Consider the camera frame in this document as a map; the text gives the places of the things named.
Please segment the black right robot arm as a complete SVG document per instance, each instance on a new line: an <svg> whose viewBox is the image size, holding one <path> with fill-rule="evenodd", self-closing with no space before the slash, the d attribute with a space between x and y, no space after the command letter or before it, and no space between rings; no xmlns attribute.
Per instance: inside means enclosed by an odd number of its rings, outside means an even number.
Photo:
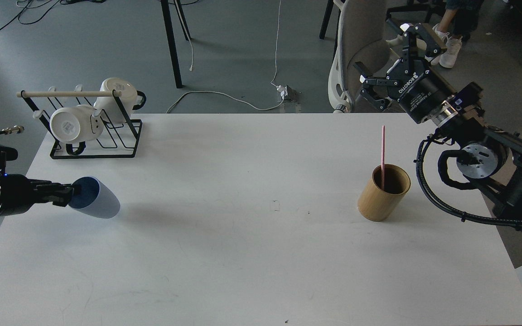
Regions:
<svg viewBox="0 0 522 326"><path fill-rule="evenodd" d="M389 99L418 124L432 120L435 132L422 140L415 159L416 176L423 193L444 212L462 221L513 227L522 232L522 139L484 122L480 107L482 88L471 82L456 91L428 57L446 51L444 43L428 24L387 23L402 36L400 57L386 73L374 78L362 62L355 62L362 83L361 95L384 110ZM384 86L389 99L381 98L374 87ZM457 143L458 150L443 151L437 169L442 182L459 190L480 190L494 203L494 217L477 216L456 209L439 199L423 172L423 160L431 143Z"/></svg>

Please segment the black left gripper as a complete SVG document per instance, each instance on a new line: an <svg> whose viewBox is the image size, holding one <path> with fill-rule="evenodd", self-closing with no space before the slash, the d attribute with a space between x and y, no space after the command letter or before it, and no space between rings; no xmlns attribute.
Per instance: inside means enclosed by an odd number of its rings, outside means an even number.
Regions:
<svg viewBox="0 0 522 326"><path fill-rule="evenodd" d="M54 206L66 207L73 195L79 195L81 191L82 186L76 183L61 184L4 174L0 176L0 216L25 213L35 203L46 203L44 196L48 196L48 201Z"/></svg>

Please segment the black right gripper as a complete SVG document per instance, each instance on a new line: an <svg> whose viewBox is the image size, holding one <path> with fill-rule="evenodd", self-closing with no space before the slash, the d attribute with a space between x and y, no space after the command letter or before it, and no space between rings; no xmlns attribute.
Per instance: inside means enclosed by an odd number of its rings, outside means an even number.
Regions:
<svg viewBox="0 0 522 326"><path fill-rule="evenodd" d="M388 70L389 79L373 78L363 62L355 62L353 66L360 73L362 98L379 111L386 111L390 101L382 98L374 87L388 87L388 97L420 124L454 95L454 88L430 65L433 58L447 51L447 46L427 23L404 23L400 31L401 58Z"/></svg>

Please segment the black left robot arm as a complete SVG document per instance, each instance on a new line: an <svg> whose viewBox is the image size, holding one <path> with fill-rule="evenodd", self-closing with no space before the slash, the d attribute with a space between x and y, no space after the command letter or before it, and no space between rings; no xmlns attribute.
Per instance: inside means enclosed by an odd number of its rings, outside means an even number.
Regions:
<svg viewBox="0 0 522 326"><path fill-rule="evenodd" d="M23 132L22 126L0 130L0 135ZM6 173L8 161L17 159L16 149L0 145L0 216L27 212L34 204L51 202L54 206L67 206L82 193L78 184L60 184L49 180L28 179L24 175Z"/></svg>

